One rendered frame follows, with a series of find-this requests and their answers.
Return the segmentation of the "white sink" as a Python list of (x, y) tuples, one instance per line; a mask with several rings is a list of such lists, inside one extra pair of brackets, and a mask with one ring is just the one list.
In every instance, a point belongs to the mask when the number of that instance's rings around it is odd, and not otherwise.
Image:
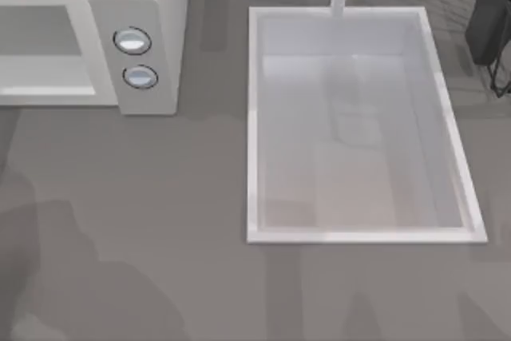
[(485, 244), (426, 9), (253, 6), (250, 244)]

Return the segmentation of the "small round microwave knob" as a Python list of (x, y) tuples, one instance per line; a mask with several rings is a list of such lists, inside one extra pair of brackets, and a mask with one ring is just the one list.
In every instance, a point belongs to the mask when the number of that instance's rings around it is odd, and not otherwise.
[(146, 65), (135, 65), (125, 68), (122, 78), (127, 85), (134, 89), (151, 89), (159, 81), (157, 72)]

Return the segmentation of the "pale microwave oven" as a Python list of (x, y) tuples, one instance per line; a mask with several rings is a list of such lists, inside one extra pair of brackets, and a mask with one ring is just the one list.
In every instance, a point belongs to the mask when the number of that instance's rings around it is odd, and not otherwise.
[[(89, 0), (117, 96), (124, 115), (172, 115), (176, 112), (187, 25), (188, 0)], [(113, 44), (113, 33), (129, 26), (146, 31), (152, 39), (149, 52), (123, 54)], [(151, 89), (127, 85), (125, 68), (146, 65), (159, 77)]]

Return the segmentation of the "large round microwave knob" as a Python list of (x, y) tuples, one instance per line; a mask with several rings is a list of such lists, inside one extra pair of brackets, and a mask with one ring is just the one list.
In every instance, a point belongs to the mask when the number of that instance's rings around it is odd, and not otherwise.
[(141, 28), (129, 26), (113, 33), (113, 44), (123, 54), (137, 56), (152, 48), (150, 35)]

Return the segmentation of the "microwave door with window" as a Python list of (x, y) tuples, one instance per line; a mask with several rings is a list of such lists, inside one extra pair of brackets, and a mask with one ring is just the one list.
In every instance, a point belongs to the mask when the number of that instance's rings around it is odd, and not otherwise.
[(0, 0), (0, 107), (115, 105), (89, 0)]

